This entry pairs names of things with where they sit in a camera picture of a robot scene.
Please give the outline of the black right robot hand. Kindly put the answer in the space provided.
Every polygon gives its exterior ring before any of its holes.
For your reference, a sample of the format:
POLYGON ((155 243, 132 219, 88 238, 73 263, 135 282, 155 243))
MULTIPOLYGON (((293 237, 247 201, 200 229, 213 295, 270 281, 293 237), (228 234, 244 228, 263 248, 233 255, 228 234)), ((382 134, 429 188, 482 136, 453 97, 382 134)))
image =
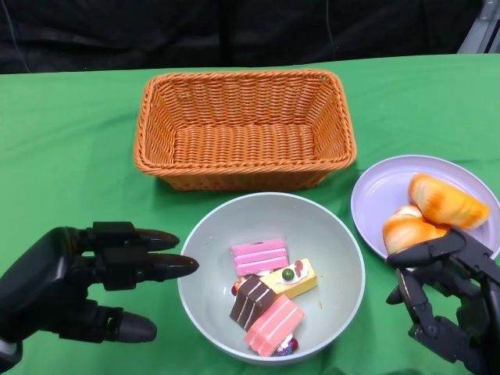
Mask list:
POLYGON ((405 304, 409 336, 441 358, 474 374, 499 372, 499 266, 491 250, 463 230, 389 255, 398 285, 389 305, 405 304), (436 316, 423 289, 429 285, 460 300, 456 321, 436 316))

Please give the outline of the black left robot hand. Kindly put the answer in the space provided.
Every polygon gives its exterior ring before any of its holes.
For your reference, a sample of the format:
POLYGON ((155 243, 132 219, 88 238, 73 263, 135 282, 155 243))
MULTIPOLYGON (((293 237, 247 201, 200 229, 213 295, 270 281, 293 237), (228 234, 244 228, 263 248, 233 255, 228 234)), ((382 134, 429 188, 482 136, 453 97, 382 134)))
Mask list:
POLYGON ((136 288, 194 273, 198 262, 171 254, 180 240, 130 222, 95 222, 87 229, 56 227, 1 277, 1 337, 19 343, 45 330, 60 338, 101 343, 153 341, 156 325, 88 297, 92 284, 107 291, 136 288))

